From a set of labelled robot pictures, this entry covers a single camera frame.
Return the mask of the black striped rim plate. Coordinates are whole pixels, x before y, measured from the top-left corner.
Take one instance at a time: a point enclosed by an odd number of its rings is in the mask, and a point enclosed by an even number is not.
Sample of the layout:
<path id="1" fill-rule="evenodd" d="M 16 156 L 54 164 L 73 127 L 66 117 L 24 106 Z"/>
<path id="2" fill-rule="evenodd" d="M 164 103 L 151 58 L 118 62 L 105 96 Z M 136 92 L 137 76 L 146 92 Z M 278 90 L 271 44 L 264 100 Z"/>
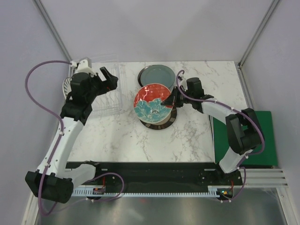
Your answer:
<path id="1" fill-rule="evenodd" d="M 149 129 L 163 130 L 163 129 L 170 127 L 175 122 L 176 118 L 177 118 L 177 109 L 172 109 L 172 111 L 168 115 L 168 117 L 159 123 L 150 124 L 150 123 L 143 122 L 141 120 L 140 120 L 140 122 Z"/>

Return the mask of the red plate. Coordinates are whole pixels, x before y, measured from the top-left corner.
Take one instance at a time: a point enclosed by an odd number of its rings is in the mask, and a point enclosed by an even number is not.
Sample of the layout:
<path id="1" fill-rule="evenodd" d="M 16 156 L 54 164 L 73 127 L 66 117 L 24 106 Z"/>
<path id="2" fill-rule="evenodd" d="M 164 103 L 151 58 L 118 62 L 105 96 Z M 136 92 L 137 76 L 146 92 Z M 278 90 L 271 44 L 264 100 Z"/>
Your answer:
<path id="1" fill-rule="evenodd" d="M 134 112 L 139 120 L 149 124 L 160 123 L 171 115 L 172 106 L 161 105 L 171 95 L 162 84 L 152 83 L 143 86 L 133 102 Z"/>

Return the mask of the teal green plate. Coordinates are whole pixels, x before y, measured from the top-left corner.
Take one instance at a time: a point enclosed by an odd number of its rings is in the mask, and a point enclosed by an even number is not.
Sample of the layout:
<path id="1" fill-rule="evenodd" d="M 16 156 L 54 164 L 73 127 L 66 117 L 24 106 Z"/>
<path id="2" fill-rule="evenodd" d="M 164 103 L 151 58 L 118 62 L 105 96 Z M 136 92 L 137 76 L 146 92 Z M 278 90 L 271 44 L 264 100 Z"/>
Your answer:
<path id="1" fill-rule="evenodd" d="M 175 83 L 175 73 L 165 65 L 149 65 L 144 69 L 146 85 L 158 83 L 172 90 Z"/>

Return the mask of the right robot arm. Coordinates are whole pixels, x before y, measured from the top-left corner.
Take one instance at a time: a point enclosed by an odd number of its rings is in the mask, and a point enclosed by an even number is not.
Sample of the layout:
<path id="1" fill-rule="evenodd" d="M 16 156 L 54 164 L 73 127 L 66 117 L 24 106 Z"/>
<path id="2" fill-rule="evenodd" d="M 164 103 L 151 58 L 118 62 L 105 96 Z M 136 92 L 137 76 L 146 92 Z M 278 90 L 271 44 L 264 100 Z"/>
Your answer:
<path id="1" fill-rule="evenodd" d="M 265 140 L 257 115 L 251 108 L 239 111 L 205 94 L 197 77 L 187 79 L 185 88 L 179 84 L 182 80 L 180 76 L 176 81 L 177 86 L 161 105 L 178 108 L 190 104 L 198 112 L 226 125 L 229 148 L 218 163 L 219 170 L 214 176 L 217 183 L 226 184 L 232 178 L 231 173 L 239 169 L 248 156 L 254 154 L 255 148 L 261 146 L 264 149 Z"/>

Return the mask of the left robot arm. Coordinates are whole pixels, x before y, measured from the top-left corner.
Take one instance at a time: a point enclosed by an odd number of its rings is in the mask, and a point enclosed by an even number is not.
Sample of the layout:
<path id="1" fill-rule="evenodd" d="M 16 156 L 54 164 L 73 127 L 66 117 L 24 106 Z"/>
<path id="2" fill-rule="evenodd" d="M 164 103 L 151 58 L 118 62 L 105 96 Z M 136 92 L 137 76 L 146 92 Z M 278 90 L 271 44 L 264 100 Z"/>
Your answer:
<path id="1" fill-rule="evenodd" d="M 66 170 L 72 147 L 92 112 L 97 96 L 117 88 L 118 78 L 105 67 L 100 68 L 105 80 L 86 69 L 76 72 L 70 81 L 71 91 L 58 116 L 60 125 L 45 158 L 36 171 L 27 172 L 25 181 L 39 201 L 45 199 L 66 203 L 79 185 L 90 181 L 99 184 L 103 173 L 90 163 Z"/>

